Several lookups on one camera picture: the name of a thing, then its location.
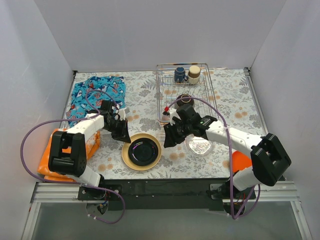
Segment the clear ribbed glass plate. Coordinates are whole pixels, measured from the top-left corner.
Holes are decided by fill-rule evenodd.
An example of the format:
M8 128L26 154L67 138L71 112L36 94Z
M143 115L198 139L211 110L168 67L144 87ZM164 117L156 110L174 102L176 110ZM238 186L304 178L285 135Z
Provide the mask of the clear ribbed glass plate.
M213 141L206 140L193 135L188 136L185 141L186 148L195 156L208 156L215 148L216 144Z

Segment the dark blue mug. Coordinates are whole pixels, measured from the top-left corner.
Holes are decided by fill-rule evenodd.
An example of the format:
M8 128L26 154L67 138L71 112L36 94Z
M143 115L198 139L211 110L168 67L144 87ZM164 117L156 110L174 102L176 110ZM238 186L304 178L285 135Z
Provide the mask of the dark blue mug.
M186 75L186 70L184 67L179 66L174 71L174 81L177 84L181 84L188 80L188 76Z

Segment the brown rimmed cream bowl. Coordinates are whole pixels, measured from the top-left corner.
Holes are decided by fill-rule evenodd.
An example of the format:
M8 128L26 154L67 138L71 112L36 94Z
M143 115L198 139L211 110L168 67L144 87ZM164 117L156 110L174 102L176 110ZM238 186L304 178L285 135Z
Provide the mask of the brown rimmed cream bowl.
M195 104L194 99L189 94L181 94L176 98L176 103L174 104L175 108L178 109L183 105L191 105L192 107Z

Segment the floral patterned bowl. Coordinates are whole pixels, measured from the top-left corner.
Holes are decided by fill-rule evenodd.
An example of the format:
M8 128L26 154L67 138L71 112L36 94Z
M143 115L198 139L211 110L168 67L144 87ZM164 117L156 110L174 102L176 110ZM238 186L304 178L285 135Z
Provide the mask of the floral patterned bowl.
M162 113L162 117L161 117L161 121L164 122L165 124L170 122L170 113L169 112L163 112Z

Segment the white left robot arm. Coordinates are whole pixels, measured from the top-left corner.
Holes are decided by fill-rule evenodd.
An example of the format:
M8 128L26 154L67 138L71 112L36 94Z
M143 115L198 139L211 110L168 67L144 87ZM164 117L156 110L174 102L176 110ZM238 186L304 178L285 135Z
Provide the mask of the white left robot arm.
M102 176L87 165L87 141L98 131L107 130L112 139L130 143L128 120L124 108L117 110L110 100L104 100L98 110L87 114L84 120L66 131L52 134L48 169L51 172L90 185L89 194L95 200L106 196L106 187L101 184Z

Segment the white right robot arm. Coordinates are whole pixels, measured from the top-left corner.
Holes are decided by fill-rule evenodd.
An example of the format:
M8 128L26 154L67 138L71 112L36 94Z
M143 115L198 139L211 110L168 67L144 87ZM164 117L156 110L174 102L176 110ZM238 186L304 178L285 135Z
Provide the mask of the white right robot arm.
M174 147L187 136L194 135L231 146L251 159L251 166L236 171L225 183L211 191L211 195L217 199L237 199L246 189L259 184L272 187L292 163L279 138L272 133L260 136L233 127L227 128L213 116L200 116L190 104L178 109L166 107L163 113L170 119L163 127L165 148Z

